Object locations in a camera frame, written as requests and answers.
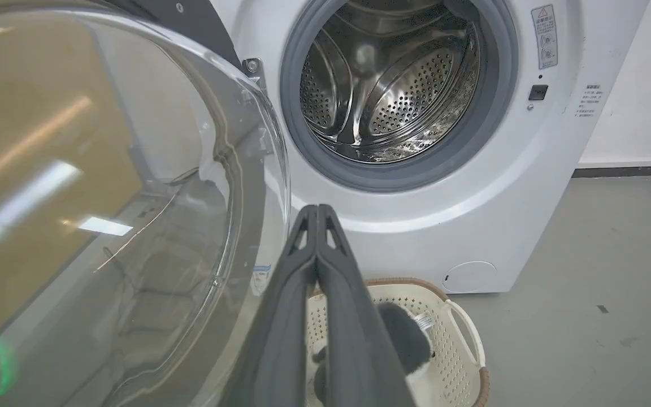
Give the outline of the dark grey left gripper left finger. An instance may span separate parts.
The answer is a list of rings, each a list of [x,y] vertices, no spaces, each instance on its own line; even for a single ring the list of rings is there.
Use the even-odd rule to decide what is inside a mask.
[[[297,214],[232,373],[221,406],[306,404],[306,302],[314,270],[317,206]]]

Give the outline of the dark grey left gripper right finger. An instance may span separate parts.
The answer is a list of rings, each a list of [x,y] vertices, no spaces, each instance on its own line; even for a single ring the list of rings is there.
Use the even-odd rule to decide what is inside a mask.
[[[327,299],[328,406],[413,406],[414,399],[335,210],[316,208],[316,270]]]

